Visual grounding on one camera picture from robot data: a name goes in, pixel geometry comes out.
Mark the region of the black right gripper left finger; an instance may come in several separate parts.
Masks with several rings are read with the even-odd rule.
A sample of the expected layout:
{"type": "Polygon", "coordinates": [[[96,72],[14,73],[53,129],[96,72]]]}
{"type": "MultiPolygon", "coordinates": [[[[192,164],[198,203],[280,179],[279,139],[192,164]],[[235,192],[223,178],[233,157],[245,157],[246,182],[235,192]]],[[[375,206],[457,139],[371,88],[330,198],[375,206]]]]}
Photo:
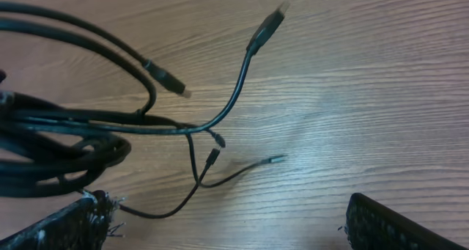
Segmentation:
{"type": "Polygon", "coordinates": [[[1,250],[102,249],[118,201],[105,191],[79,200],[1,240],[1,250]]]}

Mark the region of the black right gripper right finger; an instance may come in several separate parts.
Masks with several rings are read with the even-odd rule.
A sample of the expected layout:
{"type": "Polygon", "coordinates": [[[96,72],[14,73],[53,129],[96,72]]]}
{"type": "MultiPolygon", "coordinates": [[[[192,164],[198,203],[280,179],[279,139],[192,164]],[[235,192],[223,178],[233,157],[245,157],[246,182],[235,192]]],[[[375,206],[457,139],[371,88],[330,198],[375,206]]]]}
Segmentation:
{"type": "Polygon", "coordinates": [[[344,231],[354,250],[468,250],[361,193],[350,197],[344,231]]]}

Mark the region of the black cable silver plug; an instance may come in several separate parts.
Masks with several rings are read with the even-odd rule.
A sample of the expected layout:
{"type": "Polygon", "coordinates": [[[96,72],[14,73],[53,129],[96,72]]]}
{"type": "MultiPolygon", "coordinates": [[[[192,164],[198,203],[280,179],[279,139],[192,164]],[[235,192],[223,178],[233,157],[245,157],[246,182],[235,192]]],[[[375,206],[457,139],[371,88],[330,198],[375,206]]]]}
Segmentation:
{"type": "Polygon", "coordinates": [[[195,180],[195,185],[191,189],[189,194],[186,196],[186,198],[184,198],[184,200],[182,200],[182,202],[178,206],[176,206],[175,209],[173,209],[173,210],[171,210],[167,213],[159,214],[159,215],[145,213],[145,212],[142,212],[140,210],[135,210],[131,207],[124,206],[122,204],[119,204],[119,209],[121,211],[125,212],[125,213],[129,213],[131,215],[138,216],[138,217],[141,217],[141,218],[146,218],[146,219],[168,218],[168,217],[173,216],[176,213],[178,213],[187,204],[187,202],[190,200],[190,198],[196,193],[196,191],[199,187],[202,187],[202,188],[215,188],[215,187],[218,187],[220,185],[223,185],[224,183],[229,182],[230,180],[236,178],[237,176],[239,176],[239,175],[241,175],[241,174],[243,174],[243,173],[245,173],[245,172],[247,172],[251,169],[254,169],[258,166],[263,166],[263,165],[272,164],[272,163],[281,163],[286,158],[285,155],[272,156],[272,157],[266,158],[264,160],[258,161],[256,163],[253,163],[253,164],[251,164],[247,167],[244,167],[241,170],[235,172],[234,174],[229,175],[228,177],[226,177],[222,180],[219,180],[218,182],[215,182],[215,183],[212,183],[212,184],[206,184],[206,183],[203,183],[204,176],[206,175],[206,173],[208,172],[210,167],[217,161],[218,156],[221,153],[221,149],[226,147],[226,142],[220,134],[217,134],[212,130],[207,130],[207,132],[213,137],[213,139],[215,140],[215,143],[218,146],[216,148],[213,148],[212,151],[210,152],[210,154],[208,155],[201,174],[199,174],[198,171],[197,171],[196,157],[195,157],[195,147],[194,147],[192,136],[190,134],[186,135],[186,138],[188,140],[189,155],[190,155],[190,160],[191,160],[191,169],[192,169],[192,173],[193,173],[193,178],[195,180]]]}

